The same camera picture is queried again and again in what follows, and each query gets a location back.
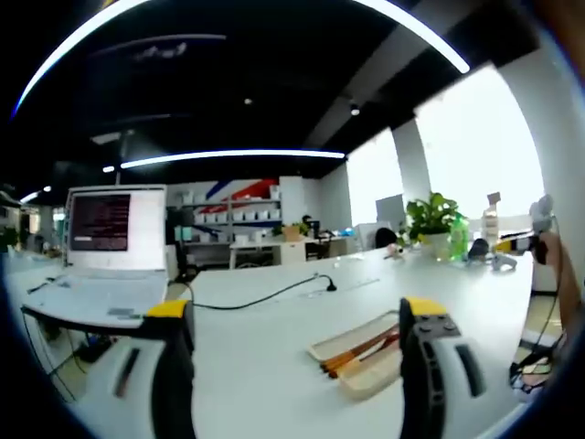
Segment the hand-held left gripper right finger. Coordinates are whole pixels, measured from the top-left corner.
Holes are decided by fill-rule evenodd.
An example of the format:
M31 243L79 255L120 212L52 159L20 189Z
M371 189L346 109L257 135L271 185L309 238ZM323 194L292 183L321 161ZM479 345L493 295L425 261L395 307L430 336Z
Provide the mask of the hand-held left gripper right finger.
M430 299L399 302L402 438L476 438L489 428L489 384L479 349Z

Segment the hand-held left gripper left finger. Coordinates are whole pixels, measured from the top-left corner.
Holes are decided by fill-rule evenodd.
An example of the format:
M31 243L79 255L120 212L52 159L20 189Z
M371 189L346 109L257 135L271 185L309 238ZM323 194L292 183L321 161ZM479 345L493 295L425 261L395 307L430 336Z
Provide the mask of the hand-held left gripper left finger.
M164 302L90 368L85 425L94 438L194 438L193 303Z

